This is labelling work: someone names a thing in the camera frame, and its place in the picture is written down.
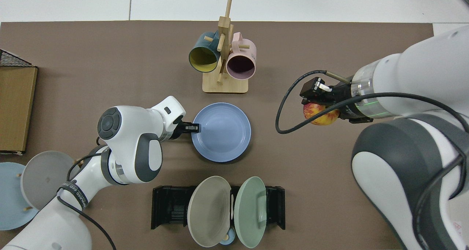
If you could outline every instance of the blue plate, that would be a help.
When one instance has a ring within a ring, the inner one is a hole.
[[[0,230],[12,230],[25,225],[37,214],[37,209],[24,211],[29,207],[21,193],[21,178],[24,165],[12,162],[0,163]]]
[[[240,108],[229,103],[213,103],[195,117],[200,133],[192,133],[197,151],[215,162],[228,162],[239,157],[251,140],[251,124]]]

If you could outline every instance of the red apple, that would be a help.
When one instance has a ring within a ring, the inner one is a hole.
[[[317,103],[307,103],[303,105],[303,114],[306,119],[313,117],[315,114],[324,111],[325,106],[319,105]],[[334,110],[329,113],[326,113],[325,115],[312,120],[311,123],[313,125],[317,126],[327,126],[330,125],[331,123],[334,123],[335,120],[339,117],[340,111],[339,110]]]

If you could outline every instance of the black button panel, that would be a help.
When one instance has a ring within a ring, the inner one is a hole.
[[[122,115],[116,107],[107,109],[97,123],[97,134],[103,140],[109,140],[121,128]]]

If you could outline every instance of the mug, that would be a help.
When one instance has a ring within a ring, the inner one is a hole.
[[[251,78],[256,72],[256,45],[238,32],[233,35],[231,48],[233,52],[226,60],[226,71],[237,80]]]
[[[191,66],[203,73],[213,71],[220,58],[220,52],[217,51],[219,41],[218,31],[203,33],[189,53]]]

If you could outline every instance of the green plate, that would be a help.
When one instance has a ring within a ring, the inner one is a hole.
[[[234,228],[243,245],[254,248],[261,242],[267,224],[267,196],[259,177],[246,180],[234,202]]]

